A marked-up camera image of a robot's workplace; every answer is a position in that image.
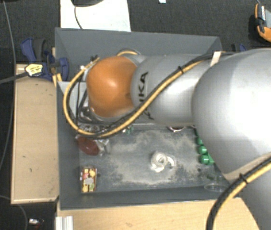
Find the small box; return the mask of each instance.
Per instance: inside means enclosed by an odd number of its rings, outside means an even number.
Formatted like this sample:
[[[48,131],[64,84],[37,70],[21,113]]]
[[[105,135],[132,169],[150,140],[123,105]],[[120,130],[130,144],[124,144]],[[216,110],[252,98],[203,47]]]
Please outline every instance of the small box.
[[[81,168],[81,193],[91,193],[96,190],[97,169],[94,167]]]

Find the black carpet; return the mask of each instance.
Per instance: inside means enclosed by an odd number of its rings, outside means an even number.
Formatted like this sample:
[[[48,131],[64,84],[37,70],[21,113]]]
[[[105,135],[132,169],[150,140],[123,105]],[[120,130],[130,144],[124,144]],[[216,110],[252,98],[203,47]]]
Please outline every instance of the black carpet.
[[[264,1],[271,10],[271,0]],[[59,0],[5,0],[10,17],[17,62],[26,61],[20,43],[44,38],[54,45],[54,28],[59,26]],[[246,49],[271,47],[254,30],[255,0],[128,0],[132,31],[219,36],[225,50],[232,43]],[[0,1],[0,79],[13,74],[12,45]],[[13,102],[13,83],[0,86],[0,160],[4,150]],[[0,173],[0,195],[10,194],[12,135]],[[44,219],[43,229],[54,228],[54,203],[24,205],[28,218]],[[0,229],[21,230],[21,210],[0,198]]]

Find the gray tray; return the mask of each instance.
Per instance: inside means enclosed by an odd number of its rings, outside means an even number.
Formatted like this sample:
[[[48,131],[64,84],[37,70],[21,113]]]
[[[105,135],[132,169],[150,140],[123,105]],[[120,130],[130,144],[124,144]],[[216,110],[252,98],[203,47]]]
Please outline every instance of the gray tray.
[[[145,55],[204,54],[222,49],[217,37],[56,29],[56,57],[69,59],[72,77],[78,65],[86,64],[90,56],[111,56],[122,48],[137,49]],[[166,127],[138,122],[130,135],[118,134],[110,139],[110,154],[92,157],[77,148],[75,131],[67,123],[61,103],[62,91],[58,87],[61,209],[205,200],[219,195],[203,188],[209,182],[207,176],[215,172],[213,166],[198,162],[191,128],[174,134]],[[155,151],[173,156],[176,166],[160,173],[152,171],[150,158]],[[100,176],[96,191],[83,195],[79,170],[87,165],[96,167]]]

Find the yellow label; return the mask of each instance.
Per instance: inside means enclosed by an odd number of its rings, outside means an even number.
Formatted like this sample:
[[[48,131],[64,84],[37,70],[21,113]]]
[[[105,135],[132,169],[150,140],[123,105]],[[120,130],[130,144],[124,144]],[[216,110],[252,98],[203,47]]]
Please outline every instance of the yellow label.
[[[25,67],[25,71],[32,77],[43,72],[43,65],[41,64],[30,64]]]

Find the white paper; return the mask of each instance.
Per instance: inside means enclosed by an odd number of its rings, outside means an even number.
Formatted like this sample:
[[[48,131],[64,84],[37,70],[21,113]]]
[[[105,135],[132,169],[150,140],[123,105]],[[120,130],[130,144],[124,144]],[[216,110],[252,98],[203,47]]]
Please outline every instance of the white paper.
[[[83,29],[130,32],[127,0],[104,0],[89,7],[77,7],[76,14]],[[79,29],[71,0],[60,0],[60,26]]]

